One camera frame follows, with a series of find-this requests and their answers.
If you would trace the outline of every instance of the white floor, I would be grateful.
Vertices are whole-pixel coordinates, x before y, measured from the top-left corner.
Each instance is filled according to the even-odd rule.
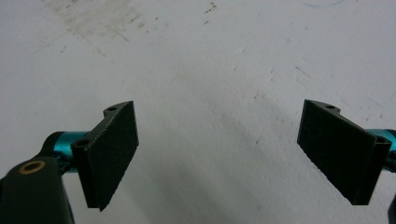
[[[140,146],[82,223],[388,223],[396,175],[352,206],[296,143],[305,98],[396,128],[396,3],[32,0],[0,3],[0,176],[56,131],[134,100]]]

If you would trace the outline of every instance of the scratch mark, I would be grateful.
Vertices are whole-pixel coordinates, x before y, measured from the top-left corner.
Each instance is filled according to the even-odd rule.
[[[384,107],[384,106],[382,106],[381,104],[379,104],[377,101],[375,101],[375,100],[373,100],[372,98],[370,98],[369,96],[365,95],[365,97],[366,97],[369,101],[371,101],[372,103],[374,103],[375,105],[378,105],[378,106],[380,106],[380,107]]]
[[[340,102],[344,105],[348,105],[348,102],[344,98],[340,98]]]
[[[298,66],[295,66],[295,68],[297,69],[297,70],[299,70],[301,73],[303,73],[304,75],[306,75],[307,77],[309,77],[309,78],[312,78],[311,76],[309,76],[305,71],[303,71],[301,68],[299,68]]]
[[[306,91],[308,91],[308,88],[305,86],[305,84],[304,84],[302,81],[300,81],[298,78],[296,78],[296,81],[297,81],[298,83],[300,83],[300,84],[304,87],[304,89],[305,89]]]
[[[346,0],[326,0],[326,1],[318,1],[318,0],[298,0],[303,5],[312,8],[320,8],[320,7],[335,7]]]
[[[210,8],[209,10],[207,10],[205,13],[208,13],[208,12],[210,12],[210,11],[212,11],[212,10],[218,8],[218,7],[216,6],[215,3],[210,3],[210,5],[212,6],[212,8]]]
[[[67,48],[67,45],[64,46],[64,49],[61,50],[61,53],[63,53],[66,48]]]
[[[131,19],[131,22],[135,21],[136,19],[138,19],[139,17],[141,17],[142,14],[140,14],[139,12],[136,13],[136,15]]]
[[[129,42],[129,39],[122,35],[119,31],[117,31],[117,34],[119,34],[119,36],[122,37],[122,39],[124,39],[126,42]]]
[[[275,68],[274,67],[273,67],[273,69],[271,69],[271,74],[272,74],[272,77],[271,77],[270,81],[273,81],[274,77],[275,77]]]
[[[103,53],[99,48],[96,48],[96,51],[98,51],[98,53],[104,57],[106,57],[106,54]]]
[[[306,63],[308,63],[308,64],[312,64],[311,61],[308,60],[308,59],[306,58],[306,55],[305,55],[305,54],[303,55],[302,58],[303,58],[303,61],[304,61],[304,62],[306,62]]]

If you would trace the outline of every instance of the black rubber pad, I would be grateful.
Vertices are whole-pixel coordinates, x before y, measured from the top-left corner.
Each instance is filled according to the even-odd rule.
[[[370,202],[390,141],[367,133],[333,105],[305,100],[297,142],[352,204]]]
[[[72,145],[88,207],[109,204],[138,146],[134,103],[113,105],[105,118]]]
[[[0,190],[0,223],[75,223],[59,173],[52,157],[35,157],[12,168]]]

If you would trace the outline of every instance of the screw hole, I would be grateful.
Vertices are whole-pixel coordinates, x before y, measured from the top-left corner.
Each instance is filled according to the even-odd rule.
[[[37,168],[39,165],[40,164],[38,162],[31,163],[31,164],[28,164],[27,166],[25,166],[24,169],[27,171],[31,171],[31,170],[34,170],[35,168]]]
[[[46,163],[44,161],[31,161],[20,168],[20,173],[23,175],[29,175],[41,170],[45,165]]]
[[[82,139],[82,140],[78,140],[78,141],[76,142],[76,146],[78,146],[78,147],[85,147],[85,146],[87,146],[89,143],[90,143],[90,140],[88,140],[88,139]]]

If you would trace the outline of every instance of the floor stain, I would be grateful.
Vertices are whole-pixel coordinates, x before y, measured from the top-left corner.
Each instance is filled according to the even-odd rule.
[[[205,13],[208,13],[208,12],[213,11],[213,10],[215,10],[216,8],[218,8],[218,7],[216,6],[215,3],[210,3],[210,6],[211,6],[211,8],[208,9]]]
[[[124,32],[128,24],[141,16],[132,7],[132,0],[44,0],[44,2],[64,21],[67,31],[80,35],[95,48],[100,48],[98,37],[106,40],[119,37],[129,42]]]
[[[63,53],[66,50],[67,46],[64,46],[64,48],[61,50],[61,53]]]

